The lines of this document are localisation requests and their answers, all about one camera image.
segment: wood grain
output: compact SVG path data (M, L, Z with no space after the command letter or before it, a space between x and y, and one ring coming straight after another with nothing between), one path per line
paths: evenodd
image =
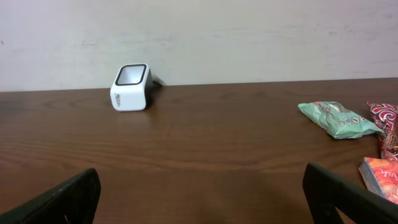
M109 90L0 93L0 212L94 167L95 223L310 223L301 181L317 162L363 185L377 139L336 141L297 108L398 104L398 78L167 86L145 111Z

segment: black bezel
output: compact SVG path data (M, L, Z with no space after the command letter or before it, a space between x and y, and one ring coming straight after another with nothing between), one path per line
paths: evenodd
M142 71L141 79L139 80L138 83L133 83L133 84L118 84L120 74L121 74L122 70L123 70L125 67L128 67L128 66L141 66L141 65L144 66L144 71ZM140 83L142 82L142 80L144 79L144 74L145 74L145 71L146 71L146 70L147 70L147 65L146 65L146 64L125 65L125 66L123 66L123 67L121 67L121 68L119 69L119 74L118 74L118 77L117 77L117 79L116 79L116 81L115 81L115 84L116 84L117 86L138 85L138 84L140 84Z

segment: white device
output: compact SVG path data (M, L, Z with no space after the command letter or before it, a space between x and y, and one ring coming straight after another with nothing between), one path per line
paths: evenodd
M118 111L145 109L152 98L152 87L152 75L147 64L121 67L111 87L113 108Z

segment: red wrapper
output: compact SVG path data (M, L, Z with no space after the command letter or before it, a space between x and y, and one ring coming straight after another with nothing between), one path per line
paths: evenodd
M398 161L398 106L387 103L366 102L366 104L370 107L374 123L384 131L384 133L379 133L381 159Z

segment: snack packet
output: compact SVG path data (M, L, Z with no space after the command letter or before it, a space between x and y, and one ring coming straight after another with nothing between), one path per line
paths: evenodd
M371 110L371 116L375 124L384 133L379 133L379 150L381 159L398 161L398 141L397 141L397 111L398 106L387 103L366 102Z
M298 108L335 139L359 138L382 131L374 123L347 110L338 102L301 103Z

